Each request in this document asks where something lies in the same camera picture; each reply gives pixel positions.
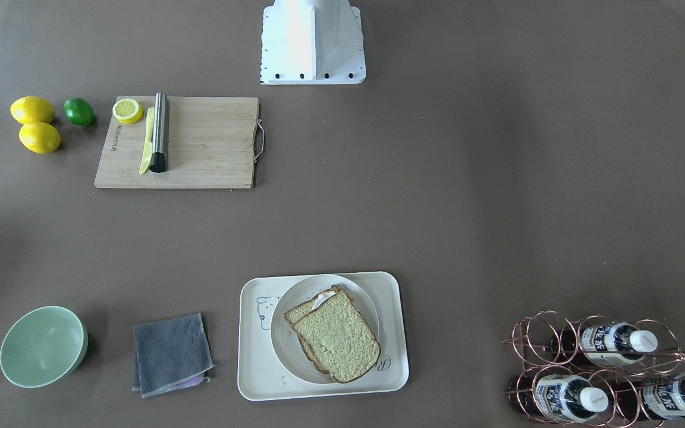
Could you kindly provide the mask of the white round plate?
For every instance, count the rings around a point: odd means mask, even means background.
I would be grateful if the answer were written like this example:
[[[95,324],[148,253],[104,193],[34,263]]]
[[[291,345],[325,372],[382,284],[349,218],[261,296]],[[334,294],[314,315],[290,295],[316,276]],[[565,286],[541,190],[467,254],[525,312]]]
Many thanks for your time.
[[[367,320],[379,342],[378,312],[370,294],[361,285],[351,279],[334,274],[311,275],[297,280],[284,292],[277,306],[275,306],[270,336],[275,355],[280,363],[295,377],[313,384],[321,385],[336,382],[328,374],[316,371],[313,364],[306,358],[296,333],[283,318],[283,314],[310,300],[319,292],[331,289],[333,285],[339,285],[353,298],[354,305]]]

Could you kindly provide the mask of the cream rabbit tray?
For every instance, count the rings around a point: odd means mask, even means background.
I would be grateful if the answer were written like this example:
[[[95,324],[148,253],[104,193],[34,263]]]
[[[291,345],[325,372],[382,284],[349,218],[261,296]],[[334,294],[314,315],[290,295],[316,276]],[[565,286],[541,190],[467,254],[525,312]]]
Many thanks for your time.
[[[377,309],[382,352],[372,371],[351,383],[321,385],[291,374],[275,355],[270,328],[275,307],[284,292],[297,280],[311,275],[255,278],[245,284],[240,295],[237,387],[245,399],[269,401],[395,392],[407,383],[410,364],[396,278],[383,271],[334,275],[361,285]]]

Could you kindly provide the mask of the fried egg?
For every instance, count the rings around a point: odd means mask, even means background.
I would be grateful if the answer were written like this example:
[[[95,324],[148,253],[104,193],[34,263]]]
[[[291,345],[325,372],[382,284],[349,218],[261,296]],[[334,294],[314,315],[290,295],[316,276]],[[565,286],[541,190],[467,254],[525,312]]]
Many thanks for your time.
[[[318,295],[316,295],[315,300],[313,300],[312,310],[316,310],[318,307],[321,306],[321,304],[324,303],[324,301],[331,298],[335,294],[337,294],[337,292],[335,292],[334,290],[326,290],[326,291],[320,292]]]

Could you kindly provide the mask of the wooden cutting board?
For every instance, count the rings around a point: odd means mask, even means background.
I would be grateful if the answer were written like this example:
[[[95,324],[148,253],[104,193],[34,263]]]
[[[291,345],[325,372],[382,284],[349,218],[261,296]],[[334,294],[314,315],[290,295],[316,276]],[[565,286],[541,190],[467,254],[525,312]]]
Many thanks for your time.
[[[139,172],[145,121],[109,122],[97,188],[244,189],[254,186],[263,149],[256,97],[169,96],[163,173]]]

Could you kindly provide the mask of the metal cylinder with black cap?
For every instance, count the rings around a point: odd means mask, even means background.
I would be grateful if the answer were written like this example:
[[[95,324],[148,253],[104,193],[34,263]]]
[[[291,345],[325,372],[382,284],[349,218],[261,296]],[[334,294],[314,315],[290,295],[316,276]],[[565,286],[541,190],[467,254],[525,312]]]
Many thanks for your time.
[[[164,92],[157,92],[155,95],[154,108],[154,125],[150,136],[152,152],[150,153],[149,170],[154,173],[163,173],[168,170],[164,154],[168,96]]]

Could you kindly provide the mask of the yellow plastic knife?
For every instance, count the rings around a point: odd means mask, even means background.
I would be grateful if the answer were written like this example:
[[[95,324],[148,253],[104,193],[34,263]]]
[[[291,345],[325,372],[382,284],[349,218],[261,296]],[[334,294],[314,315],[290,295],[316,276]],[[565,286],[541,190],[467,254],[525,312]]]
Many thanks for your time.
[[[152,158],[152,132],[155,126],[155,108],[152,106],[147,109],[145,116],[145,134],[142,148],[142,158],[139,166],[139,174],[145,174],[149,170],[150,159]]]

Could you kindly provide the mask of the folded grey cloth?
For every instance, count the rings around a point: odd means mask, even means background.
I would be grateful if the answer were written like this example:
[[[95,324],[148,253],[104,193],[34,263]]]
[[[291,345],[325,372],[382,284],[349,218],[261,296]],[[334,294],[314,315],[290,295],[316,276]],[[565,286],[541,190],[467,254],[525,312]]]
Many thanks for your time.
[[[131,390],[142,398],[199,385],[214,368],[199,312],[133,327]]]

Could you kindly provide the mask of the half lemon slice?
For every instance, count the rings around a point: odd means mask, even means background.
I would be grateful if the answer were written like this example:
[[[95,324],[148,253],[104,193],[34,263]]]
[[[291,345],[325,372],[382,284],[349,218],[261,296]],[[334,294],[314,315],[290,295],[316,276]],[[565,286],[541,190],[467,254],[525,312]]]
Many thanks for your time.
[[[135,124],[143,117],[143,108],[133,98],[122,98],[112,106],[112,116],[120,124]]]

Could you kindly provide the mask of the green lime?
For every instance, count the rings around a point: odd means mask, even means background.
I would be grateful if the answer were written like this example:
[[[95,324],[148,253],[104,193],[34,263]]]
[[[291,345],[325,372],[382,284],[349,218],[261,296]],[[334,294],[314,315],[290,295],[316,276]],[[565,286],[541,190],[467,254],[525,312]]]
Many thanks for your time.
[[[74,125],[87,127],[93,124],[95,114],[93,108],[86,100],[82,98],[71,98],[65,101],[63,111],[66,119]]]

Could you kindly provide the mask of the tea bottle two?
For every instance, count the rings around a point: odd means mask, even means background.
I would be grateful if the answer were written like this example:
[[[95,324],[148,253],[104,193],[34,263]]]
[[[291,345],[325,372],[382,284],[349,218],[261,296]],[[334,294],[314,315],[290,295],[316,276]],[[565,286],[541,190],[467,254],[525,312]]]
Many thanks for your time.
[[[609,407],[606,392],[581,376],[521,376],[506,393],[512,409],[551,423],[585,423]]]

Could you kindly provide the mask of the tea bottle one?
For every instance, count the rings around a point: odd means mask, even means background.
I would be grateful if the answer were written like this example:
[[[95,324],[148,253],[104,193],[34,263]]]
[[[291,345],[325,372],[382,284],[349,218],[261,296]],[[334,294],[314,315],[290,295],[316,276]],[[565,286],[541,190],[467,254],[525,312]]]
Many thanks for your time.
[[[554,362],[583,369],[612,368],[638,363],[647,353],[654,353],[658,344],[652,331],[627,322],[611,322],[555,333],[545,350],[552,353]]]

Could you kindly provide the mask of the yellow lemon two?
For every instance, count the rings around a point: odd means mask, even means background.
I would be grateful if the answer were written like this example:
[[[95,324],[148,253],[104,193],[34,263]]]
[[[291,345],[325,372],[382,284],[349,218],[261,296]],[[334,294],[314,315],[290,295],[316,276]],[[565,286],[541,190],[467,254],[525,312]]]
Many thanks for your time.
[[[44,122],[22,125],[18,138],[27,149],[38,154],[52,153],[61,144],[58,130],[53,125],[44,124]]]

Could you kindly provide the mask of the green bowl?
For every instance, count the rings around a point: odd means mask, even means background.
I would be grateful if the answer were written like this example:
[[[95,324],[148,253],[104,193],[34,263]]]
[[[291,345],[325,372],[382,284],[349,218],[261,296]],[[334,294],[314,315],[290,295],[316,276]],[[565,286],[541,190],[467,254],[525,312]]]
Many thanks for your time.
[[[44,306],[10,327],[0,347],[0,368],[13,385],[42,388],[75,371],[87,348],[87,328],[78,315],[62,306]]]

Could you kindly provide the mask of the yellow lemon one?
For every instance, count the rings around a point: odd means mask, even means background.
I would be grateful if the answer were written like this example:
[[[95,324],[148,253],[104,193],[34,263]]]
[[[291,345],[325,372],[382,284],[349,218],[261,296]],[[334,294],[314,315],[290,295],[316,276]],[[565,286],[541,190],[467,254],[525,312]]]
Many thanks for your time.
[[[52,124],[55,109],[48,100],[38,96],[24,96],[15,100],[9,108],[11,116],[21,125],[43,122]]]

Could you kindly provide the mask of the tea bottle three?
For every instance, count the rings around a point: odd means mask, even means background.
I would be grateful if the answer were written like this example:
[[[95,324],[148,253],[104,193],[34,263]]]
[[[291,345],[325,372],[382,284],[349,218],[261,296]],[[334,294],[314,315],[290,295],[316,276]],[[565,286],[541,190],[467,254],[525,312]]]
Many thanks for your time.
[[[614,387],[617,404],[628,420],[685,419],[685,376],[622,382]]]

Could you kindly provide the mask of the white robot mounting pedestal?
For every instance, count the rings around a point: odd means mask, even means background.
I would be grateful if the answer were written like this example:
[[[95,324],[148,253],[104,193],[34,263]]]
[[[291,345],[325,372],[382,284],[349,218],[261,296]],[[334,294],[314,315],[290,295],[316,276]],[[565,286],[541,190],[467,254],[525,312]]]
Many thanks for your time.
[[[275,1],[263,9],[261,42],[261,84],[366,80],[362,16],[348,1]]]

